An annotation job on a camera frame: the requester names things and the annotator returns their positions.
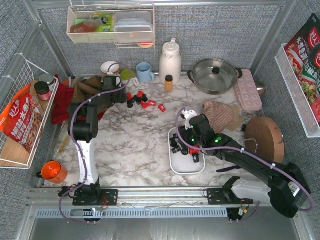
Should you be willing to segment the white storage tray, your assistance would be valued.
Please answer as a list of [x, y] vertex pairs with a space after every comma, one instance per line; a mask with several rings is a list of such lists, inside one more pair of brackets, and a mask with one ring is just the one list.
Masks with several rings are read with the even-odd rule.
[[191, 154], [182, 155], [181, 151], [173, 154], [170, 146], [170, 138], [175, 135], [175, 127], [168, 132], [168, 149], [169, 149], [169, 163], [172, 171], [178, 175], [196, 175], [204, 171], [206, 167], [205, 155], [199, 152], [199, 163], [194, 163], [193, 156]]

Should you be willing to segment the striped pink cloth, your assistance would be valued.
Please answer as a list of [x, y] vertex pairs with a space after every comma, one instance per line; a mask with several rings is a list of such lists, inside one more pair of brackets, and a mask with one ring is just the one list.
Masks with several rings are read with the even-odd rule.
[[240, 109], [236, 106], [206, 100], [203, 103], [203, 114], [216, 134], [228, 129], [235, 131], [244, 121], [240, 118]]

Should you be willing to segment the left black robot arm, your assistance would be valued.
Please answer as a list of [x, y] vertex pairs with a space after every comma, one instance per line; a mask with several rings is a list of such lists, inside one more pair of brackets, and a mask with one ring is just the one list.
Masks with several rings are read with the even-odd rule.
[[99, 115], [118, 103], [125, 103], [126, 85], [119, 75], [104, 76], [97, 93], [90, 94], [82, 103], [70, 106], [68, 134], [75, 144], [79, 161], [79, 183], [95, 186], [99, 183], [96, 169], [94, 140], [99, 131]]

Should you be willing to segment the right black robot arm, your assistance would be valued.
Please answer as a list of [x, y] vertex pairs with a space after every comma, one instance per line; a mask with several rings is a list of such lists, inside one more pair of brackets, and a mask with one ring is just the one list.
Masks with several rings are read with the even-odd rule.
[[208, 118], [182, 108], [177, 116], [184, 125], [176, 125], [176, 134], [188, 148], [232, 163], [260, 179], [269, 188], [266, 193], [273, 208], [287, 218], [298, 211], [311, 212], [315, 201], [301, 169], [292, 162], [265, 160], [238, 144], [231, 137], [215, 133]]

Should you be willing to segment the green lid cup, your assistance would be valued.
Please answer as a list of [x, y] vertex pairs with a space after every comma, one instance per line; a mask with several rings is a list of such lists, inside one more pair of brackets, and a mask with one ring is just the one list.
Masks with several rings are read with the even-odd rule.
[[128, 88], [138, 86], [139, 81], [133, 70], [124, 69], [120, 73], [121, 83]]

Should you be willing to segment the white orange bowl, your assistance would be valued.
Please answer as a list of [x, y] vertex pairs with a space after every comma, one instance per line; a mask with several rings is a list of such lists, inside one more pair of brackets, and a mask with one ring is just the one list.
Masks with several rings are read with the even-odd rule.
[[108, 75], [116, 75], [120, 71], [120, 65], [116, 61], [107, 61], [100, 66], [100, 71]]

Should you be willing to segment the blue mug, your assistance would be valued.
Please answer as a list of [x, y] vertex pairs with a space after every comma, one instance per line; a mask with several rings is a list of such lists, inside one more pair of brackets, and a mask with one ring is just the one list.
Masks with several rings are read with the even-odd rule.
[[136, 77], [140, 83], [150, 83], [155, 81], [152, 66], [147, 62], [141, 62], [136, 66]]

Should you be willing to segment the brown cloth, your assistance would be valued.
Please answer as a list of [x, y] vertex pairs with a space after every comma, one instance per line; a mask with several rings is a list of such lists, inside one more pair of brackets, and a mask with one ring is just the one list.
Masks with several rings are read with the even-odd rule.
[[99, 92], [102, 87], [102, 77], [97, 75], [88, 79], [80, 77], [75, 79], [71, 86], [74, 88], [72, 103], [82, 103]]

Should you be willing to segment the lone red capsule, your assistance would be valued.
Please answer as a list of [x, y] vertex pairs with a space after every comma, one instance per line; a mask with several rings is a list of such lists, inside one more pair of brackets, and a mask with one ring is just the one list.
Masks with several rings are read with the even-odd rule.
[[163, 104], [160, 104], [160, 105], [158, 106], [158, 109], [159, 109], [162, 113], [164, 113], [164, 112], [166, 111], [166, 108], [165, 108], [165, 106], [164, 106]]

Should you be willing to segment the orange spice bottle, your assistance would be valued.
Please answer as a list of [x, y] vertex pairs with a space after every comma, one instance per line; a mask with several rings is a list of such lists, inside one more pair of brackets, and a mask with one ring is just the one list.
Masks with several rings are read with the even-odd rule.
[[166, 75], [165, 76], [164, 90], [166, 92], [172, 92], [173, 91], [173, 76], [172, 75]]

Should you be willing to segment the red cloth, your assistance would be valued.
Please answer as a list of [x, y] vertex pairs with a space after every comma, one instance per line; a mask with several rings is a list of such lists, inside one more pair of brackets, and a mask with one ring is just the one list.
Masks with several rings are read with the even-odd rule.
[[75, 90], [66, 87], [63, 83], [58, 81], [59, 85], [54, 98], [54, 108], [51, 112], [51, 123], [53, 125], [62, 124], [69, 120], [69, 106], [73, 100]]

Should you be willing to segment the white thermos jug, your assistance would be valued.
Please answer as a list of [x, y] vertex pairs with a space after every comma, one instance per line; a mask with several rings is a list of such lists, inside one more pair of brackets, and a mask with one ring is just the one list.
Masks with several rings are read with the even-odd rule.
[[181, 79], [182, 58], [180, 46], [173, 37], [171, 41], [166, 42], [162, 47], [162, 53], [159, 60], [159, 78], [164, 84], [166, 76], [172, 76], [172, 84], [176, 85]]

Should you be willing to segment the steel pot with lid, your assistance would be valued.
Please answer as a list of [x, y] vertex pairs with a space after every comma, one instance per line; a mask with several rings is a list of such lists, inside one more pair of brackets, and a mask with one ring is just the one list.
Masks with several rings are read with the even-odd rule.
[[225, 60], [210, 58], [197, 62], [187, 76], [202, 93], [221, 95], [236, 85], [243, 71]]

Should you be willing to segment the clear plastic containers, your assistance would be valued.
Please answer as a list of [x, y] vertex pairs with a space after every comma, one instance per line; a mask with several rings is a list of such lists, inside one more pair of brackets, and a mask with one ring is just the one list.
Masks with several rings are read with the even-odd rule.
[[154, 40], [152, 14], [148, 11], [126, 11], [115, 14], [114, 36], [118, 43]]

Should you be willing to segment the pink egg tray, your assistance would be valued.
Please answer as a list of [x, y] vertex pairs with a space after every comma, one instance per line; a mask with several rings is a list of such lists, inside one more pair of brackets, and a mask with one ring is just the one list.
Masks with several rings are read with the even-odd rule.
[[263, 108], [252, 73], [249, 69], [236, 69], [239, 73], [238, 80], [234, 86], [237, 99], [244, 111], [257, 112]]

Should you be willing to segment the round wooden board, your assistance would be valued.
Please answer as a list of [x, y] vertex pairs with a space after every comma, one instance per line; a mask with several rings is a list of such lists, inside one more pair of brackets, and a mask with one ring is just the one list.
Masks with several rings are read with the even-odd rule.
[[284, 161], [284, 136], [269, 117], [254, 117], [247, 123], [244, 144], [247, 150], [265, 160], [280, 164]]

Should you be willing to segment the red jar black lid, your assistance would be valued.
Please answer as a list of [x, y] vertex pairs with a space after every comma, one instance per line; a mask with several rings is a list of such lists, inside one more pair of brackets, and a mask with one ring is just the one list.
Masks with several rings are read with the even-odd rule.
[[34, 85], [34, 90], [41, 101], [49, 101], [51, 99], [52, 93], [46, 82], [38, 81]]

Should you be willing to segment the green label bottle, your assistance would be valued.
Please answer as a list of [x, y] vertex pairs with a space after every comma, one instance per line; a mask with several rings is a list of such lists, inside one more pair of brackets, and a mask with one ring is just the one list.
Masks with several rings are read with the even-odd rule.
[[90, 15], [90, 19], [98, 20], [101, 24], [95, 30], [96, 33], [110, 33], [114, 31], [115, 16], [111, 13], [94, 13]]

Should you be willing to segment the orange ball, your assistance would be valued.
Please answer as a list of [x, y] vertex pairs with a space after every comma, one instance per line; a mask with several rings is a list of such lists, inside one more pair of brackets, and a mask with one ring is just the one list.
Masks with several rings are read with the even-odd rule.
[[53, 183], [61, 184], [68, 176], [67, 169], [57, 161], [49, 161], [40, 172], [40, 177]]

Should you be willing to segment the red snack bag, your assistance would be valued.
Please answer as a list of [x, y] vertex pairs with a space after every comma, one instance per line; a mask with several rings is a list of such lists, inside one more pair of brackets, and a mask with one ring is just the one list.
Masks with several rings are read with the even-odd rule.
[[37, 137], [43, 133], [42, 117], [33, 107], [35, 101], [30, 88], [28, 84], [21, 89], [0, 115], [0, 131], [28, 153], [32, 152]]

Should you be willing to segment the red seasoning packets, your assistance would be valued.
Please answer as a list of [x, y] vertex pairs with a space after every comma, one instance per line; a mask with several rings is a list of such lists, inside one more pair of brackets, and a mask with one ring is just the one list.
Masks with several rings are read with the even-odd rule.
[[289, 63], [311, 107], [320, 122], [320, 20], [313, 13], [284, 47]]

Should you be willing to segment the cream wall shelf basket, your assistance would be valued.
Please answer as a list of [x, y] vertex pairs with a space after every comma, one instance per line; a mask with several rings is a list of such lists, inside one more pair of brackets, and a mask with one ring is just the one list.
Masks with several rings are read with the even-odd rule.
[[75, 44], [113, 43], [117, 48], [153, 48], [155, 6], [138, 3], [70, 6], [66, 34]]

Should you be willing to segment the metal base rail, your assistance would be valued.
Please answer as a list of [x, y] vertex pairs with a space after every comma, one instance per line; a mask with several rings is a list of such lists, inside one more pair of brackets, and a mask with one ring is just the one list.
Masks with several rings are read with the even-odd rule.
[[59, 188], [33, 188], [27, 208], [30, 218], [99, 221], [102, 219], [230, 218], [244, 209], [269, 207], [266, 199], [227, 200], [220, 187], [118, 187], [105, 191], [99, 203], [61, 199]]

